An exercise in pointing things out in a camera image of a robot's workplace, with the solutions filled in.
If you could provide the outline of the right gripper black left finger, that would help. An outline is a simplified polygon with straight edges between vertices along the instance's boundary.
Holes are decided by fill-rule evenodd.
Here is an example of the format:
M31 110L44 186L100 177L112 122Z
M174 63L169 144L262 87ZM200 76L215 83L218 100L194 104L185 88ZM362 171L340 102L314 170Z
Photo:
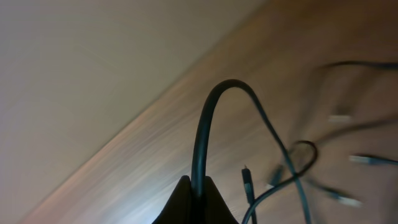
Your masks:
M187 224L192 205L191 182L183 175L174 188L164 208L152 224Z

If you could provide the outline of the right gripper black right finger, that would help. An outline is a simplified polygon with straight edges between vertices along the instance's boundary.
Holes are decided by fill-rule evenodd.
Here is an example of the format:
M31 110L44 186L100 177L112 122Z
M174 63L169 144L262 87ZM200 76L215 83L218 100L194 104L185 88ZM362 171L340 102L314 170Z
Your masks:
M238 224L211 177L205 177L205 224Z

